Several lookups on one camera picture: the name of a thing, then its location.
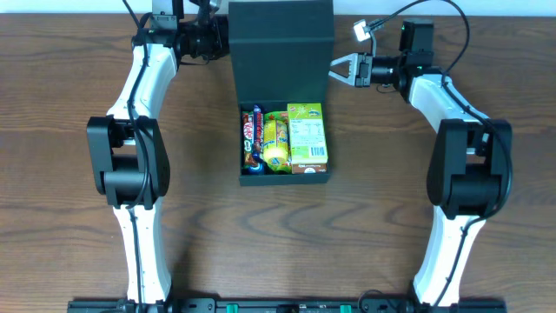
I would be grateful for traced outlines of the black gift box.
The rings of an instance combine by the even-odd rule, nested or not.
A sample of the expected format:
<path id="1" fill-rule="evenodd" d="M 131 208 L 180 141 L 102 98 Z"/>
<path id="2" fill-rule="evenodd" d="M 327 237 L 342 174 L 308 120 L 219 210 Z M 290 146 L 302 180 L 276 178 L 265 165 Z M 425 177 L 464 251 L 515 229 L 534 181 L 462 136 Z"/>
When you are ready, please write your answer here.
<path id="1" fill-rule="evenodd" d="M 330 1 L 232 2 L 228 7 L 229 46 L 241 127 L 242 113 L 258 105 L 264 116 L 286 111 L 289 103 L 320 103 L 323 112 L 334 47 Z M 242 186 L 325 183 L 329 174 L 273 172 L 243 175 Z"/>

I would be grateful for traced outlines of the green yellow snack box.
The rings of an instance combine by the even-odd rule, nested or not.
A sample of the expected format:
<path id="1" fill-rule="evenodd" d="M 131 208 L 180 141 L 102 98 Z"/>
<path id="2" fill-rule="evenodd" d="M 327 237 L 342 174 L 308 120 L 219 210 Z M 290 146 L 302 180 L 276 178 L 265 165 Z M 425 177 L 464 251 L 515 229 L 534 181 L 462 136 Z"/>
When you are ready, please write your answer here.
<path id="1" fill-rule="evenodd" d="M 328 148 L 320 103 L 289 103 L 288 130 L 292 164 L 328 162 Z"/>

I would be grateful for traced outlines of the Dairy Milk chocolate bar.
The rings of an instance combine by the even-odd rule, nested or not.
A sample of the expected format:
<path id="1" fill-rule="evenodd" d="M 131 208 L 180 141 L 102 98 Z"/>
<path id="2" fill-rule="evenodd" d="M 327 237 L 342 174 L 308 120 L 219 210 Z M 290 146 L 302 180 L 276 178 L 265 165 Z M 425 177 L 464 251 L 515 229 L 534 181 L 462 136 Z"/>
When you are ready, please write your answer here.
<path id="1" fill-rule="evenodd" d="M 262 163 L 262 153 L 263 153 L 263 138 L 264 138 L 264 127 L 263 127 L 263 114 L 258 105 L 254 106 L 253 111 L 253 124 L 254 124 L 254 135 L 253 135 L 253 156 L 259 162 Z"/>

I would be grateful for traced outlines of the yellow Mentos bottle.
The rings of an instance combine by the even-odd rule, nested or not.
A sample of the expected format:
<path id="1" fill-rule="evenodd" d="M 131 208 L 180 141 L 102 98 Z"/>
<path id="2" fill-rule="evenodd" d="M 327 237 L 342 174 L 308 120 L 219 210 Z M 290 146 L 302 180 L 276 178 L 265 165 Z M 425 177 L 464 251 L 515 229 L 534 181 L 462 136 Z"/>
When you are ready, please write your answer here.
<path id="1" fill-rule="evenodd" d="M 263 160 L 272 166 L 284 164 L 289 158 L 288 126 L 280 120 L 268 120 L 263 132 Z"/>

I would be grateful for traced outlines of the brown Pocky box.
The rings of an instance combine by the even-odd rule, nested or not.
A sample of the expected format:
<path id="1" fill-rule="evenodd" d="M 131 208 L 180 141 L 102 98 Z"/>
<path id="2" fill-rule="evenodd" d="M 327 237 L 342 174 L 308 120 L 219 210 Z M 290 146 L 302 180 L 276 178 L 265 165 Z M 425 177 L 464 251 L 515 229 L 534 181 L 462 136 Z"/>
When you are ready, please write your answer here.
<path id="1" fill-rule="evenodd" d="M 328 172 L 326 163 L 293 163 L 293 174 L 322 174 Z"/>

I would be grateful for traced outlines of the colourful gummy candy bag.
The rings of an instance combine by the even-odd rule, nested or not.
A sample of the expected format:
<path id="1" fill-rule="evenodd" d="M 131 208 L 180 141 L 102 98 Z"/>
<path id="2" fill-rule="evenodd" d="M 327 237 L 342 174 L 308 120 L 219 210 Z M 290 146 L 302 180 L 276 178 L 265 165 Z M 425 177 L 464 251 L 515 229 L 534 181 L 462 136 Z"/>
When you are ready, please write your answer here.
<path id="1" fill-rule="evenodd" d="M 268 120 L 280 120 L 286 123 L 286 125 L 288 125 L 288 113 L 286 111 L 274 111 L 274 112 L 269 112 L 264 116 L 264 124 L 265 122 L 267 122 Z M 268 165 L 267 166 L 273 171 L 273 172 L 285 172 L 287 174 L 290 174 L 292 172 L 292 166 L 291 166 L 291 157 L 290 157 L 290 148 L 289 148 L 289 158 L 288 160 L 282 164 L 282 165 L 278 165 L 278 166 L 272 166 L 272 165 Z"/>

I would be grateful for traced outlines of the KitKat Milo bar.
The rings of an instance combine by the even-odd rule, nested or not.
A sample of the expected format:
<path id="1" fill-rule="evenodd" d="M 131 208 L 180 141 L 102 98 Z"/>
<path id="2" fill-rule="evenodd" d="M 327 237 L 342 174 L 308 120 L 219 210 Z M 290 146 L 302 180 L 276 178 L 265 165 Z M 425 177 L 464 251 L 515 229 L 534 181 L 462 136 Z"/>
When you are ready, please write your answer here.
<path id="1" fill-rule="evenodd" d="M 244 111 L 242 113 L 242 133 L 243 133 L 243 165 L 245 163 L 254 165 L 258 162 L 253 156 L 253 111 Z"/>

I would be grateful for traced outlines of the blue Oreo pack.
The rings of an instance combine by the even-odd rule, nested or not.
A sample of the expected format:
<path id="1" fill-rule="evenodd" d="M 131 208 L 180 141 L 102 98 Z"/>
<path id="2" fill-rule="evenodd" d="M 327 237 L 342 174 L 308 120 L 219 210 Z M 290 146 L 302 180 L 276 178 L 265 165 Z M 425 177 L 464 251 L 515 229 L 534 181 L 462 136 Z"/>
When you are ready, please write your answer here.
<path id="1" fill-rule="evenodd" d="M 243 175 L 260 176 L 265 174 L 265 165 L 263 163 L 255 162 L 254 165 L 245 163 L 242 166 Z"/>

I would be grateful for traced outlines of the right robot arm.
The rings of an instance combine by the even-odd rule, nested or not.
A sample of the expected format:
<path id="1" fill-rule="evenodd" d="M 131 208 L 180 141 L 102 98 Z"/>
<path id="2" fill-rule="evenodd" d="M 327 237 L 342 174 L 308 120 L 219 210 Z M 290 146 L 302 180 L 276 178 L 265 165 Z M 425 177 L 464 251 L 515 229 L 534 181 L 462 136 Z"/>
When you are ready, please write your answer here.
<path id="1" fill-rule="evenodd" d="M 460 282 L 473 243 L 486 221 L 506 204 L 513 182 L 512 127 L 476 110 L 454 87 L 448 70 L 433 64 L 434 24 L 403 21 L 400 55 L 374 50 L 336 58 L 346 75 L 329 75 L 357 88 L 391 85 L 434 129 L 427 197 L 434 207 L 424 260 L 399 312 L 492 312 L 503 303 L 460 299 Z"/>

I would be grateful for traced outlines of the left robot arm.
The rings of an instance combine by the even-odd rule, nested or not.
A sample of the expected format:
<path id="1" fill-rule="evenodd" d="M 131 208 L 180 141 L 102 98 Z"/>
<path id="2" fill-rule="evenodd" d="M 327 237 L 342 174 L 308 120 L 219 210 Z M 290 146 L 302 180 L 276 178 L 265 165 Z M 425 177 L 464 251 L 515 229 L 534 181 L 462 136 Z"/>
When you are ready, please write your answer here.
<path id="1" fill-rule="evenodd" d="M 158 117 L 183 57 L 209 63 L 229 53 L 228 19 L 220 2 L 196 2 L 184 21 L 181 1 L 154 1 L 151 12 L 133 16 L 133 61 L 120 96 L 108 112 L 91 117 L 86 132 L 95 186 L 120 225 L 128 266 L 121 312 L 167 312 L 172 280 L 162 237 L 162 205 L 170 164 Z"/>

